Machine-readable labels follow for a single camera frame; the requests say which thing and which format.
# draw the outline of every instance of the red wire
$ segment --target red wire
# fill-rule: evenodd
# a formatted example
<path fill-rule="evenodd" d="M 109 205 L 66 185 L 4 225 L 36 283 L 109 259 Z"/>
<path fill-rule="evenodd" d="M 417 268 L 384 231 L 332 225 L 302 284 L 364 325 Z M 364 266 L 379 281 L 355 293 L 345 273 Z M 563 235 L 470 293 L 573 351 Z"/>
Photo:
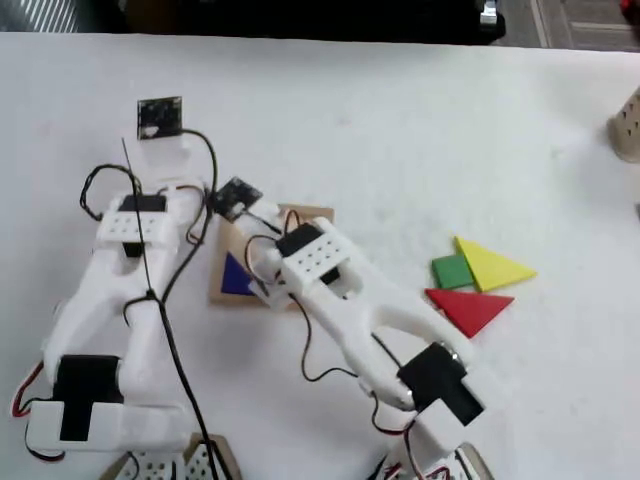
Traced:
<path fill-rule="evenodd" d="M 35 379 L 38 378 L 38 375 L 40 375 L 40 372 L 43 368 L 44 362 L 40 360 L 40 363 L 38 363 L 33 372 L 31 372 L 31 375 L 29 375 L 27 379 L 22 383 L 22 385 L 20 385 L 20 388 L 18 388 L 18 392 L 16 393 L 16 396 L 13 399 L 13 404 L 11 405 L 11 415 L 14 418 L 26 417 L 27 415 L 29 415 L 29 413 L 31 413 L 31 408 L 20 408 L 20 404 L 22 403 L 22 396 L 24 395 L 24 392 L 27 390 L 27 388 L 29 388 L 29 385 L 31 385 L 35 381 Z"/>
<path fill-rule="evenodd" d="M 391 435 L 393 437 L 399 437 L 404 434 L 404 430 L 390 430 L 388 428 L 383 428 L 378 425 L 376 422 L 376 416 L 378 415 L 378 409 L 380 408 L 380 400 L 378 400 L 378 396 L 375 392 L 372 392 L 373 400 L 376 402 L 376 406 L 373 409 L 373 413 L 371 414 L 371 423 L 380 433 L 384 433 L 385 435 Z"/>
<path fill-rule="evenodd" d="M 450 480 L 451 479 L 451 472 L 449 471 L 449 467 L 446 466 L 441 466 L 436 468 L 433 472 L 431 472 L 430 474 L 427 475 L 427 478 L 431 478 L 431 477 L 435 477 L 436 475 L 440 475 L 441 473 L 444 472 L 444 478 L 445 480 Z"/>

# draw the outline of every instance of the small circuit board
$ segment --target small circuit board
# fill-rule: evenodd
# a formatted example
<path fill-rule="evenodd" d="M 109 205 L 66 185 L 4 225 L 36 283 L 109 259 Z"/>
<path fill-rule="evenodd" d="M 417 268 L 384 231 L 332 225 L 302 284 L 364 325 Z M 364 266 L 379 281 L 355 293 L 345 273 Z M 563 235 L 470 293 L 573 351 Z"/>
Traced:
<path fill-rule="evenodd" d="M 138 140 L 173 137 L 182 131 L 182 97 L 138 101 Z"/>
<path fill-rule="evenodd" d="M 216 192 L 214 210 L 233 223 L 240 215 L 262 198 L 262 192 L 238 177 L 233 177 Z"/>

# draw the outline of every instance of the white tabletop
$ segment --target white tabletop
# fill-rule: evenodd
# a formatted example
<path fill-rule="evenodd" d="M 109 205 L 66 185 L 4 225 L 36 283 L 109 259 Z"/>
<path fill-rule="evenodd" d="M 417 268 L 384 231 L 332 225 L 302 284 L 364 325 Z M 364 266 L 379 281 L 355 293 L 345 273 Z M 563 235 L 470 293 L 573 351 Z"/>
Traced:
<path fill-rule="evenodd" d="M 517 478 L 637 476 L 640 170 L 614 156 L 603 126 L 638 86 L 638 55 L 2 34 L 0 66 L 3 404 L 86 266 L 96 225 L 78 208 L 84 177 L 122 161 L 138 99 L 182 95 L 185 126 L 212 138 L 223 179 L 334 207 L 409 289 L 433 284 L 429 262 L 452 252 L 453 234 L 537 269 L 500 291 L 516 301 L 473 340 L 512 392 Z M 126 184 L 103 185 L 94 202 Z M 169 308 L 211 431 L 247 479 L 364 478 L 386 442 L 371 401 L 347 377 L 302 380 L 299 316 L 207 305 L 213 239 Z M 419 348 L 390 342 L 405 359 Z M 318 327 L 310 368 L 335 364 Z M 0 420 L 2 478 L 96 478 L 113 459 L 46 466 L 23 429 Z"/>

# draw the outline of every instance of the black object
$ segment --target black object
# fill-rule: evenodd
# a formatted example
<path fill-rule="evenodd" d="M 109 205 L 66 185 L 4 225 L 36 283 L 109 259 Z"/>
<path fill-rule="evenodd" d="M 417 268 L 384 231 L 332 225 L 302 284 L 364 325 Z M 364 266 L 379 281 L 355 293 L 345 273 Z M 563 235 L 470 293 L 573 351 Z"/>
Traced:
<path fill-rule="evenodd" d="M 60 440 L 86 442 L 93 404 L 124 402 L 116 376 L 119 361 L 109 355 L 64 355 L 60 359 L 51 397 L 64 402 Z"/>
<path fill-rule="evenodd" d="M 182 130 L 182 97 L 138 101 L 138 140 L 173 137 Z"/>
<path fill-rule="evenodd" d="M 138 207 L 140 212 L 166 212 L 167 197 L 164 195 L 138 194 Z M 127 195 L 118 208 L 119 212 L 135 212 L 136 199 L 133 195 Z"/>
<path fill-rule="evenodd" d="M 292 232 L 277 240 L 276 248 L 283 257 L 290 257 L 321 235 L 321 230 L 311 225 L 310 223 L 303 223 Z M 320 280 L 322 280 L 326 285 L 329 285 L 331 284 L 331 282 L 339 278 L 340 272 L 338 272 L 338 268 L 335 267 L 325 273 L 322 277 L 320 277 Z"/>
<path fill-rule="evenodd" d="M 183 0 L 182 33 L 231 37 L 487 45 L 505 21 L 483 27 L 476 0 Z"/>
<path fill-rule="evenodd" d="M 214 211 L 233 223 L 262 198 L 262 192 L 238 177 L 233 177 L 215 194 Z"/>
<path fill-rule="evenodd" d="M 449 351 L 432 343 L 398 370 L 398 378 L 413 392 L 418 412 L 441 398 L 463 425 L 482 413 L 482 406 L 462 384 L 465 368 Z"/>
<path fill-rule="evenodd" d="M 135 212 L 136 199 L 133 195 L 127 195 L 119 212 Z M 138 207 L 140 212 L 166 212 L 167 197 L 164 195 L 140 195 L 138 194 Z M 142 256 L 142 244 L 140 242 L 124 242 L 122 244 L 127 258 L 140 258 Z"/>
<path fill-rule="evenodd" d="M 373 473 L 367 477 L 367 480 L 376 480 L 376 477 L 378 476 L 378 472 L 380 472 L 380 469 L 382 468 L 383 463 L 384 463 L 384 458 L 380 460 L 380 463 L 376 466 Z"/>

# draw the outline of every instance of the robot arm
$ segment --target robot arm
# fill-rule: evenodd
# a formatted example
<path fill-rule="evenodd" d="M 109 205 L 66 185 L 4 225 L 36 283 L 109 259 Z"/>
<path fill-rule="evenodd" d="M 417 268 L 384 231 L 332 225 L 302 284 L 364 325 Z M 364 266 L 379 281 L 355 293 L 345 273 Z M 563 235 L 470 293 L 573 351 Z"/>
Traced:
<path fill-rule="evenodd" d="M 186 195 L 168 188 L 141 197 L 149 276 L 158 292 L 174 269 L 179 226 L 194 215 L 185 211 Z M 138 235 L 131 195 L 116 197 L 100 223 L 80 286 L 45 343 L 53 397 L 32 404 L 27 442 L 33 449 L 179 452 L 189 441 L 187 412 L 154 389 L 151 378 L 164 335 L 154 303 L 128 308 L 131 333 L 122 358 L 93 355 L 86 346 L 107 322 L 122 321 L 125 303 L 148 289 Z"/>
<path fill-rule="evenodd" d="M 259 231 L 263 227 L 255 218 L 265 218 L 277 208 L 264 199 L 243 205 L 250 215 L 231 220 L 245 240 L 269 233 Z M 286 231 L 282 213 L 268 220 Z M 416 412 L 405 432 L 413 454 L 408 455 L 399 442 L 385 465 L 415 462 L 420 471 L 430 471 L 471 441 L 474 430 L 487 428 L 501 406 L 502 389 L 476 361 L 469 340 L 417 294 L 387 280 L 329 221 L 313 219 L 284 234 L 275 245 L 261 242 L 258 248 L 257 243 L 251 253 L 252 291 L 277 309 L 286 307 L 294 296 L 340 346 L 367 394 Z M 427 348 L 394 371 L 372 338 L 379 326 L 420 337 Z"/>

